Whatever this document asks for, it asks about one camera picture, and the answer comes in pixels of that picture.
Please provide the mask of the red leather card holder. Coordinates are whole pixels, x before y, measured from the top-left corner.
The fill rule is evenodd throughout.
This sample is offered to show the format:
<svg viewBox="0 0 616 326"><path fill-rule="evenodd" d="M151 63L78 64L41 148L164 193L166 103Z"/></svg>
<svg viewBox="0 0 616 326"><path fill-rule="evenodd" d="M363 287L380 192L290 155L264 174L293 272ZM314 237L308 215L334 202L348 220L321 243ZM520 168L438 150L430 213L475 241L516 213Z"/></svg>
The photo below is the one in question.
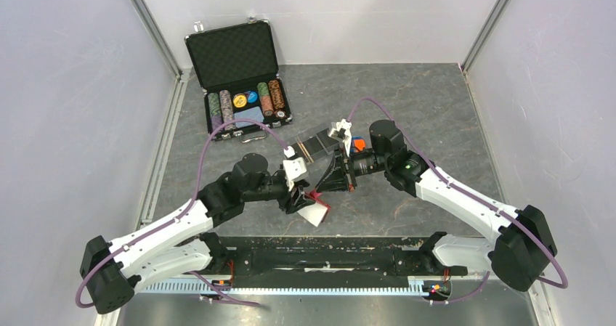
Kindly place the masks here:
<svg viewBox="0 0 616 326"><path fill-rule="evenodd" d="M320 198L321 193L316 190L312 190L310 192L305 192L304 197L309 201L309 205L304 206L297 213L307 220L314 227L318 227L327 216L330 206L323 202Z"/></svg>

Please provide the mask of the clear box with black cards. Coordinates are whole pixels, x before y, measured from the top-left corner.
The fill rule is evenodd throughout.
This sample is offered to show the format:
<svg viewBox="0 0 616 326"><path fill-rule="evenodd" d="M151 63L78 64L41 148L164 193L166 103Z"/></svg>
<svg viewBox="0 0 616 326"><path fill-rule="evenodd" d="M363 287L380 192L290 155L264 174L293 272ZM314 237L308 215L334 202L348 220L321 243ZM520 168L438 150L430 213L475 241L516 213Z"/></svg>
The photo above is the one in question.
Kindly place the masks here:
<svg viewBox="0 0 616 326"><path fill-rule="evenodd" d="M306 164L313 164L342 150L342 141L330 136L334 127L334 123L321 123L290 139L288 144L295 152L290 159L303 158Z"/></svg>

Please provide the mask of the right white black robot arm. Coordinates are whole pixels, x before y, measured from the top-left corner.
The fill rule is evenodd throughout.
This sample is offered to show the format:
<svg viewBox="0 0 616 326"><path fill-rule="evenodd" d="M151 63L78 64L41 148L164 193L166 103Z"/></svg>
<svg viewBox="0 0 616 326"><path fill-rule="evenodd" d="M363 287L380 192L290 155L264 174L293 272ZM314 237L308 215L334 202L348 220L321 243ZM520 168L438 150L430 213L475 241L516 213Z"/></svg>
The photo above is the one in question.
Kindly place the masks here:
<svg viewBox="0 0 616 326"><path fill-rule="evenodd" d="M370 147L359 148L351 123L333 123L325 130L333 158L316 191L351 192L357 177L381 172L393 188L440 207L480 233L479 238L434 233L421 247L421 268L437 274L450 267L489 272L508 287L528 291L553 265L568 286L555 258L557 247L544 213L535 206L516 208L466 186L434 162L406 145L394 121L379 120L369 128Z"/></svg>

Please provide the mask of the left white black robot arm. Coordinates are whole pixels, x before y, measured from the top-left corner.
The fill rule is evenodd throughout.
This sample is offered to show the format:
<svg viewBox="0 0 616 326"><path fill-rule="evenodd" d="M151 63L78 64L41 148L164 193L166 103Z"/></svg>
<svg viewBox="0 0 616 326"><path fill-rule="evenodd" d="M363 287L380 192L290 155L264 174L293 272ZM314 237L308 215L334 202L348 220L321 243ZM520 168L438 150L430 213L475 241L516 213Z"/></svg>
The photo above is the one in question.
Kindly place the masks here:
<svg viewBox="0 0 616 326"><path fill-rule="evenodd" d="M284 160L273 174L267 168L265 157L249 153L179 210L111 241L92 238L81 262L76 304L107 314L148 285L174 275L222 272L228 254L210 231L242 214L248 202L276 200L283 212L299 213L318 225L328 207L304 191L309 185L304 159Z"/></svg>

